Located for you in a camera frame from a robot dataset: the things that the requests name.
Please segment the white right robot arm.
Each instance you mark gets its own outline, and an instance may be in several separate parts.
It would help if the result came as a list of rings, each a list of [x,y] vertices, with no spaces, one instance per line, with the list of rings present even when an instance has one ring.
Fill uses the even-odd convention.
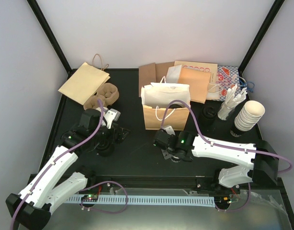
[[[153,145],[167,152],[173,161],[192,162],[196,158],[211,158],[234,164],[221,169],[211,181],[212,189],[223,193],[237,184],[255,183],[276,186],[279,160],[268,153],[256,153],[253,143],[240,144],[212,138],[203,138],[182,131],[175,135],[171,127],[156,132]]]

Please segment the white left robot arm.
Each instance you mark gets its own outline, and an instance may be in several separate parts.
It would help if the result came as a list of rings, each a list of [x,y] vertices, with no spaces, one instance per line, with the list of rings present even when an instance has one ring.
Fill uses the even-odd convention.
[[[64,182],[58,181],[65,171],[83,153],[96,152],[109,156],[115,144],[120,144],[130,131],[116,121],[120,112],[98,108],[85,110],[78,124],[65,132],[51,158],[35,178],[18,194],[11,193],[6,205],[12,217],[10,229],[15,222],[29,230],[41,230],[49,222],[54,211],[69,197],[78,192],[101,188],[95,172],[80,166]]]

